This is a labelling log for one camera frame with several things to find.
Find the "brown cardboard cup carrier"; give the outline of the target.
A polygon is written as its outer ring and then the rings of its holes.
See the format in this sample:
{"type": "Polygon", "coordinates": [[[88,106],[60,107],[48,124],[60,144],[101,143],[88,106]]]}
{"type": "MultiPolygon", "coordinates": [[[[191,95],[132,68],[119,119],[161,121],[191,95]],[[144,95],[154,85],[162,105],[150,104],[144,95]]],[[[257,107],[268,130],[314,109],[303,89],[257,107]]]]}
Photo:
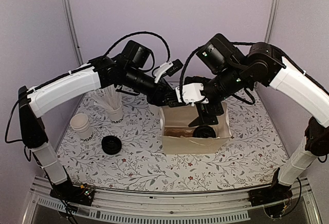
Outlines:
{"type": "Polygon", "coordinates": [[[164,136],[168,136],[168,137],[193,137],[193,132],[194,129],[190,129],[190,128],[175,128],[175,127],[166,127],[164,129],[164,136]]]}

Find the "beige paper takeout bag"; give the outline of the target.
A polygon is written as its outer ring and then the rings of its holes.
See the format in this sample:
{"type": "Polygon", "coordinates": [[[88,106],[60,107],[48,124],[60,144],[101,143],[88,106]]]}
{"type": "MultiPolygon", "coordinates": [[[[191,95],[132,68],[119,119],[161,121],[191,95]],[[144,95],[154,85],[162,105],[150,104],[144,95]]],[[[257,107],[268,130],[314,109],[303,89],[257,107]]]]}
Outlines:
{"type": "Polygon", "coordinates": [[[227,104],[224,114],[217,117],[218,124],[188,125],[197,118],[196,107],[162,107],[159,109],[162,131],[162,148],[166,155],[212,154],[218,151],[232,136],[229,128],[227,104]]]}

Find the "stack of white paper cups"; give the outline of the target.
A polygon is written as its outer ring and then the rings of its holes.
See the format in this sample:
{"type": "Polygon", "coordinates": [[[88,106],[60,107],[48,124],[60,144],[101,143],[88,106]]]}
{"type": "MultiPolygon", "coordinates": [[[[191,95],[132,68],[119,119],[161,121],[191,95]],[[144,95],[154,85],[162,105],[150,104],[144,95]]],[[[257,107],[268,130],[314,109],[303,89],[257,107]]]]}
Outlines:
{"type": "Polygon", "coordinates": [[[70,120],[70,126],[81,141],[88,142],[94,138],[94,132],[86,114],[79,113],[74,115],[70,120]]]}

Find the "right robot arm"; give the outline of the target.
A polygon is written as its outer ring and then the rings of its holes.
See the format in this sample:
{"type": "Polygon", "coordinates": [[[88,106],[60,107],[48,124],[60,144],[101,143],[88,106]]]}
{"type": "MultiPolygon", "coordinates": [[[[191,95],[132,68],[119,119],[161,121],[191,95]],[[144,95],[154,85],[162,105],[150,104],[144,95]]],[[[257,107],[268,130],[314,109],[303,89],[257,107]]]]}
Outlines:
{"type": "Polygon", "coordinates": [[[247,55],[236,42],[218,33],[192,52],[213,73],[205,83],[179,83],[180,103],[219,104],[255,83],[277,90],[311,114],[305,139],[288,161],[276,170],[266,189],[269,201],[277,201],[314,160],[328,154],[328,92],[280,48],[264,42],[250,43],[247,55]]]}

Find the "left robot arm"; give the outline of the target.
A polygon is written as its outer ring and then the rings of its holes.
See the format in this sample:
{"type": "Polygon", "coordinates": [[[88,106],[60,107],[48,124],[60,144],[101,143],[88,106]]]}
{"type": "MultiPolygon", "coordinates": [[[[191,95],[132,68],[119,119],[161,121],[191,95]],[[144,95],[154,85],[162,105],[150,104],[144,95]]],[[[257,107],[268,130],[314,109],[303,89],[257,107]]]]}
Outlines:
{"type": "Polygon", "coordinates": [[[21,138],[18,141],[31,150],[48,176],[52,189],[65,200],[73,200],[78,187],[73,185],[48,143],[42,116],[77,96],[112,85],[128,87],[134,95],[145,95],[151,105],[165,106],[166,95],[172,88],[165,80],[149,76],[148,70],[143,69],[147,58],[154,55],[152,50],[129,41],[120,54],[114,58],[108,57],[120,42],[142,34],[138,31],[125,35],[104,55],[89,60],[79,68],[38,86],[19,89],[18,100],[13,106],[19,109],[21,138]]]}

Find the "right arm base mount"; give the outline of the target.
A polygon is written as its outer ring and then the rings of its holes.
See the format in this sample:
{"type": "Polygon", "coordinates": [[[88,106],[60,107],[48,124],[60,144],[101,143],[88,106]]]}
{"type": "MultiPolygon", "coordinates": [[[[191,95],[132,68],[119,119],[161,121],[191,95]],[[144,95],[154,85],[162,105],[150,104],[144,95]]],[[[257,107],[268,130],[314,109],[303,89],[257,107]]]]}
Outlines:
{"type": "Polygon", "coordinates": [[[278,172],[272,178],[272,184],[261,189],[254,189],[248,192],[249,202],[251,205],[260,206],[284,199],[289,199],[293,196],[291,186],[285,186],[279,183],[278,172]]]}

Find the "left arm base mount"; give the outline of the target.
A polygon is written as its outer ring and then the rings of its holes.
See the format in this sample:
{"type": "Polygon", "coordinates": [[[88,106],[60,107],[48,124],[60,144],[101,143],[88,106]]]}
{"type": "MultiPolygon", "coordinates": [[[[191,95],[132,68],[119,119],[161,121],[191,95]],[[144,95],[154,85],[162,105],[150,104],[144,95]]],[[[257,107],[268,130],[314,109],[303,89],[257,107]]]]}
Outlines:
{"type": "Polygon", "coordinates": [[[51,185],[50,196],[57,198],[63,202],[76,203],[84,206],[91,206],[95,188],[86,183],[81,185],[74,185],[70,178],[60,184],[54,184],[50,179],[51,185]]]}

